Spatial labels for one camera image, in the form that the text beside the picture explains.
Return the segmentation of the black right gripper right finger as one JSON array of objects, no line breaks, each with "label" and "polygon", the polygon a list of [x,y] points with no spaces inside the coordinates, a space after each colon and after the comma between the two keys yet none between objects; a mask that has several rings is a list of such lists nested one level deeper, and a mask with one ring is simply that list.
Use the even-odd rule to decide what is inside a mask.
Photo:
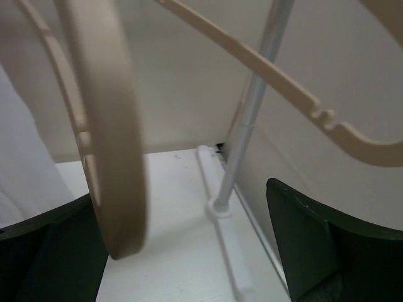
[{"label": "black right gripper right finger", "polygon": [[402,231],[275,178],[267,180],[266,199],[292,301],[402,301]]}]

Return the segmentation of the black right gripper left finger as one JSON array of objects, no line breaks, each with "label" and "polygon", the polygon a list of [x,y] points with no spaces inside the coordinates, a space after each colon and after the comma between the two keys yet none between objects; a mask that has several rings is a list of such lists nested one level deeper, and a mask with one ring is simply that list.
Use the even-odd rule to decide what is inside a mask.
[{"label": "black right gripper left finger", "polygon": [[86,194],[1,229],[1,301],[95,301],[107,259]]}]

